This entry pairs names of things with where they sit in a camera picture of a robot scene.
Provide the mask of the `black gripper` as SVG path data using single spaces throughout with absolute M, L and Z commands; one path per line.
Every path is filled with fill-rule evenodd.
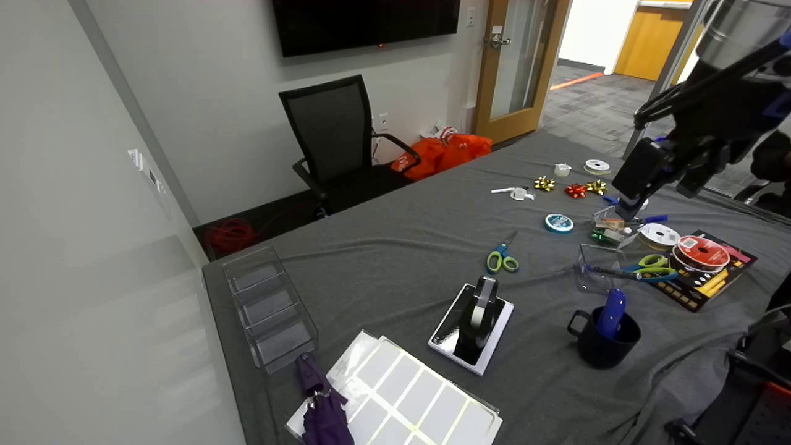
M 711 176 L 737 163 L 766 134 L 766 102 L 759 94 L 714 94 L 709 99 L 651 99 L 633 123 L 646 128 L 669 117 L 665 137 L 642 137 L 612 178 L 621 200 L 615 214 L 633 220 L 667 184 L 698 195 Z

